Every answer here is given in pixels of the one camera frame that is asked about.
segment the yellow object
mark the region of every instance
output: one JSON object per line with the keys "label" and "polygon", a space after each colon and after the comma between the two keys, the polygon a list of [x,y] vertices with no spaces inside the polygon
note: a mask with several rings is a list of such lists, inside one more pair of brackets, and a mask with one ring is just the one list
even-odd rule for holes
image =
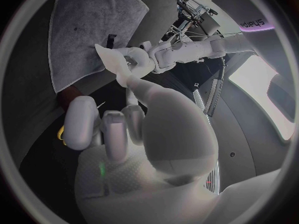
{"label": "yellow object", "polygon": [[64,125],[63,125],[63,126],[60,128],[60,130],[58,131],[58,133],[57,133],[57,138],[58,138],[59,140],[62,140],[63,144],[66,145],[65,141],[61,138],[61,135],[62,135],[63,131],[64,131]]}

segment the gray towel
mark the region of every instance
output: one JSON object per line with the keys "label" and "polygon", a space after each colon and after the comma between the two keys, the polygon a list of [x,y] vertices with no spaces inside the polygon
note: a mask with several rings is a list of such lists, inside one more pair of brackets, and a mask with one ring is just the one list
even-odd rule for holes
{"label": "gray towel", "polygon": [[48,39],[54,91],[103,71],[95,43],[106,47],[116,34],[114,48],[126,47],[148,11],[141,0],[56,0]]}

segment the purple light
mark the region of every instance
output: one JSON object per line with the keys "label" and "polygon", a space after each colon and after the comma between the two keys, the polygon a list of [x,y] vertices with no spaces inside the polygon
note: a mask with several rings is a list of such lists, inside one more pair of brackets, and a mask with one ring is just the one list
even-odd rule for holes
{"label": "purple light", "polygon": [[260,29],[245,30],[245,29],[243,29],[242,27],[240,27],[240,30],[241,30],[241,31],[244,31],[244,32],[253,32],[253,31],[266,31],[266,30],[271,30],[271,29],[274,29],[274,28],[275,28],[275,27],[270,26],[270,27],[265,27],[265,28],[260,28]]}

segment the bright light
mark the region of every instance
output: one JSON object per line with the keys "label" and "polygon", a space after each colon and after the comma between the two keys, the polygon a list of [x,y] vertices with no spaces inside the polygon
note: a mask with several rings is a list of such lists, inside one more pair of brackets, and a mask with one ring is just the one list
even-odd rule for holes
{"label": "bright light", "polygon": [[249,94],[269,115],[284,140],[288,140],[295,130],[290,122],[271,102],[267,90],[277,72],[259,56],[251,56],[229,79]]}

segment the window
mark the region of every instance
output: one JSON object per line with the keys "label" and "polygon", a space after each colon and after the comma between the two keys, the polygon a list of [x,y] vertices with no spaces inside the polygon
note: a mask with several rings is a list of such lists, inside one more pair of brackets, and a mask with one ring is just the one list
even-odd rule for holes
{"label": "window", "polygon": [[229,80],[253,98],[273,121],[284,140],[288,140],[295,130],[290,122],[271,102],[267,90],[277,72],[259,56],[251,56],[230,77]]}

